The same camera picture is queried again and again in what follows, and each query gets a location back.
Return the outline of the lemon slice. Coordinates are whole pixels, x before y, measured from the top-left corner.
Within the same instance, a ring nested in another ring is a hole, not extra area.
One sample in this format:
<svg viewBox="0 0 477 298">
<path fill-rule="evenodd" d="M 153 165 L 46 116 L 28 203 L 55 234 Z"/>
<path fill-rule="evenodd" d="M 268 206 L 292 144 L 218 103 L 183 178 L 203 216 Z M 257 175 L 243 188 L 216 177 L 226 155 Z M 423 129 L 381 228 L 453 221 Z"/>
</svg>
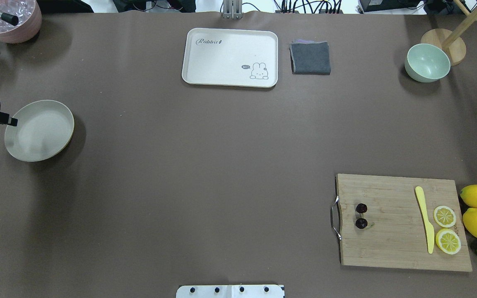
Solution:
<svg viewBox="0 0 477 298">
<path fill-rule="evenodd" d="M 455 255 L 461 249 L 461 240 L 458 234 L 449 228 L 442 228 L 436 233 L 435 243 L 441 251 L 448 255 Z"/>
<path fill-rule="evenodd" d="M 445 205 L 437 206 L 432 216 L 434 221 L 441 228 L 452 228 L 457 222 L 457 216 L 454 210 Z"/>
</svg>

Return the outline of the grey folded cloth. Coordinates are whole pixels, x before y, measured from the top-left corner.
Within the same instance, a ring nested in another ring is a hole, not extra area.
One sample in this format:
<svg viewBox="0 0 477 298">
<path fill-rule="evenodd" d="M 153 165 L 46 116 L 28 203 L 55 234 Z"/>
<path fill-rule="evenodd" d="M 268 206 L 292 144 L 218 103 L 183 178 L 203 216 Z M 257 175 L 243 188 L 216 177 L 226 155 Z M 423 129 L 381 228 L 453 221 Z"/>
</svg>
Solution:
<svg viewBox="0 0 477 298">
<path fill-rule="evenodd" d="M 299 41 L 289 45 L 292 71 L 300 75 L 330 75 L 330 47 L 328 42 Z"/>
</svg>

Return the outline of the dark red cherry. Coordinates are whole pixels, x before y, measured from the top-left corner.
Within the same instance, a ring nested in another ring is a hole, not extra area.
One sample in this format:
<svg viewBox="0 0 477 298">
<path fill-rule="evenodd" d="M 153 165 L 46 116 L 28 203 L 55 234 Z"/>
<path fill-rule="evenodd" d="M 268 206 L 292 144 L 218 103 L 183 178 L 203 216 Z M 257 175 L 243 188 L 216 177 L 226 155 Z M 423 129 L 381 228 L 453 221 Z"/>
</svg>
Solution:
<svg viewBox="0 0 477 298">
<path fill-rule="evenodd" d="M 355 211 L 358 213 L 358 214 L 364 214 L 368 211 L 368 207 L 366 204 L 364 203 L 359 203 L 356 207 L 355 207 Z"/>
<path fill-rule="evenodd" d="M 359 229 L 369 229 L 369 228 L 372 228 L 374 225 L 375 225 L 374 222 L 369 222 L 365 218 L 358 218 L 355 221 L 355 226 L 356 228 L 359 228 Z"/>
</svg>

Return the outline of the pink bowl with ice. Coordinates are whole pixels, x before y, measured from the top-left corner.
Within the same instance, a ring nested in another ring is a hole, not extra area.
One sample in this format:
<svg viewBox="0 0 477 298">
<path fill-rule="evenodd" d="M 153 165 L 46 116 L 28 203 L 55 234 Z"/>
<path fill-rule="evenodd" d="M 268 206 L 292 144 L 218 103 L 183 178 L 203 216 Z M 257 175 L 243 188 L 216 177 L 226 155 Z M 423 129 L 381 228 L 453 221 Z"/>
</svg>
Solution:
<svg viewBox="0 0 477 298">
<path fill-rule="evenodd" d="M 41 28 L 42 13 L 36 0 L 0 0 L 0 41 L 20 43 Z"/>
</svg>

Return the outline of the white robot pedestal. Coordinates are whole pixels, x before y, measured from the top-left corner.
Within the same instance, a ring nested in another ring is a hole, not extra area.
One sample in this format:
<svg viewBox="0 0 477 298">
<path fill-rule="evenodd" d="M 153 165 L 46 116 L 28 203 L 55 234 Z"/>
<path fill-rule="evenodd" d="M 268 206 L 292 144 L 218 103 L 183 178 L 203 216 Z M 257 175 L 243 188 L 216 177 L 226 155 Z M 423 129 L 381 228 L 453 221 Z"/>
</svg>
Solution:
<svg viewBox="0 0 477 298">
<path fill-rule="evenodd" d="M 184 285 L 176 298 L 284 298 L 284 286 L 277 284 Z"/>
</svg>

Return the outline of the white rabbit tray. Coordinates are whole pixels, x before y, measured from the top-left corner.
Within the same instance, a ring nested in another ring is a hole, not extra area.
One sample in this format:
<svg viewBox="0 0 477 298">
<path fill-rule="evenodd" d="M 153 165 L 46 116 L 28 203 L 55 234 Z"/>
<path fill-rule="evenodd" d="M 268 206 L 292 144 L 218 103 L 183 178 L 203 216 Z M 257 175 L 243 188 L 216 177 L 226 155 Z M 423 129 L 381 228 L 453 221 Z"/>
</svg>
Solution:
<svg viewBox="0 0 477 298">
<path fill-rule="evenodd" d="M 193 28 L 181 76 L 188 84 L 274 87 L 278 53 L 278 37 L 270 31 Z"/>
</svg>

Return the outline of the aluminium frame post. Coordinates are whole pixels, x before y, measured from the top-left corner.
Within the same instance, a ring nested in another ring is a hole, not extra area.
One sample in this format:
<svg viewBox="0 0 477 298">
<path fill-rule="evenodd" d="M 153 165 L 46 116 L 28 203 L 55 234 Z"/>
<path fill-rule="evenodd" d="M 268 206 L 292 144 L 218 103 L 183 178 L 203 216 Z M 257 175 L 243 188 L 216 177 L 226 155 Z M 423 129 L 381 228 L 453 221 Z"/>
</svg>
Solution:
<svg viewBox="0 0 477 298">
<path fill-rule="evenodd" d="M 223 0 L 223 19 L 242 19 L 242 0 Z"/>
</svg>

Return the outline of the wooden cup stand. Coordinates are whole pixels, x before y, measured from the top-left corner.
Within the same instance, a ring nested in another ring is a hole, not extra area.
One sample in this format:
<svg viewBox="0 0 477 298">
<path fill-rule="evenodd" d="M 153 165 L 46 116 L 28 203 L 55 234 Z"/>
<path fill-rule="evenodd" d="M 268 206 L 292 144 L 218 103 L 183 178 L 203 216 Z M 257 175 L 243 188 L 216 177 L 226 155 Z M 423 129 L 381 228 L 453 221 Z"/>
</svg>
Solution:
<svg viewBox="0 0 477 298">
<path fill-rule="evenodd" d="M 466 30 L 477 21 L 477 7 L 473 12 L 462 5 L 459 0 L 454 3 L 465 15 L 465 19 L 453 30 L 431 29 L 426 32 L 421 39 L 421 43 L 434 45 L 443 50 L 450 60 L 451 66 L 456 66 L 462 62 L 466 56 L 466 45 L 460 37 Z"/>
</svg>

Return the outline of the mint green bowl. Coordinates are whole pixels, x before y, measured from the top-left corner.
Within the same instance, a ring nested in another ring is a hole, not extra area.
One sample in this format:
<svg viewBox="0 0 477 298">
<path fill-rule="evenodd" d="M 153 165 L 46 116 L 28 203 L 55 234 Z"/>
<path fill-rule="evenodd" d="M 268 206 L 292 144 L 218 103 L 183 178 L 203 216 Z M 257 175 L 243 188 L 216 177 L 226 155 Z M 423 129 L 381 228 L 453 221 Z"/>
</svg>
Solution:
<svg viewBox="0 0 477 298">
<path fill-rule="evenodd" d="M 411 79 L 422 83 L 440 80 L 448 75 L 451 69 L 445 52 L 427 43 L 412 46 L 408 50 L 404 66 Z"/>
</svg>

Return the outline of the wooden cutting board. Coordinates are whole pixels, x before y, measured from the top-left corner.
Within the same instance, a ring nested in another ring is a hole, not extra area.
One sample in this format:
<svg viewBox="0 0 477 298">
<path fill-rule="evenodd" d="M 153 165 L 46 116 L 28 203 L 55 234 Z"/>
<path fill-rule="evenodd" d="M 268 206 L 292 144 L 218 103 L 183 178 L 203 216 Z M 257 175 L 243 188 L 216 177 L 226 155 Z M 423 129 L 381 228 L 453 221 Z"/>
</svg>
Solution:
<svg viewBox="0 0 477 298">
<path fill-rule="evenodd" d="M 363 174 L 336 175 L 336 197 L 332 209 L 338 212 L 340 261 L 346 266 L 399 269 L 449 270 L 471 272 L 469 245 L 462 223 L 455 181 L 430 178 L 384 177 Z M 414 189 L 420 185 L 425 193 L 430 223 L 435 231 L 440 226 L 432 214 L 445 205 L 457 216 L 452 230 L 461 240 L 461 249 L 448 255 L 435 247 L 429 254 L 422 215 Z M 364 203 L 368 211 L 358 214 L 355 207 Z M 358 218 L 375 225 L 369 229 L 355 226 Z"/>
</svg>

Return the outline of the yellow plastic knife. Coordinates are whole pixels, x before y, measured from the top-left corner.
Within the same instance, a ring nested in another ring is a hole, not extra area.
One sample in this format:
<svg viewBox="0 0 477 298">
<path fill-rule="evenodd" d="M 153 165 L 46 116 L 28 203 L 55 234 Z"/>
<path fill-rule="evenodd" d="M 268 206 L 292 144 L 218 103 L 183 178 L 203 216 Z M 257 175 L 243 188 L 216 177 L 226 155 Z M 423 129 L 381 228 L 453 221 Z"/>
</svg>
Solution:
<svg viewBox="0 0 477 298">
<path fill-rule="evenodd" d="M 430 223 L 428 210 L 426 207 L 426 197 L 423 188 L 420 185 L 417 185 L 414 189 L 416 194 L 417 203 L 422 215 L 423 226 L 426 236 L 426 249 L 429 254 L 434 252 L 435 247 L 435 229 L 434 226 Z"/>
</svg>

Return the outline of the beige round plate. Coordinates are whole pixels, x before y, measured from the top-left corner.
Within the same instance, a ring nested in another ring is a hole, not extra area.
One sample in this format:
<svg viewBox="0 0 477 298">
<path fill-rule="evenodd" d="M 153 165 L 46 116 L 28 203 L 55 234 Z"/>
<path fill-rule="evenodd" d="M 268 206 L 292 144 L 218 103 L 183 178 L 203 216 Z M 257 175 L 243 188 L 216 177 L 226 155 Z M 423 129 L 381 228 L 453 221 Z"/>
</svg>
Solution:
<svg viewBox="0 0 477 298">
<path fill-rule="evenodd" d="M 72 138 L 75 120 L 70 109 L 55 100 L 41 100 L 19 109 L 17 126 L 7 126 L 5 147 L 12 157 L 36 162 L 61 152 Z"/>
</svg>

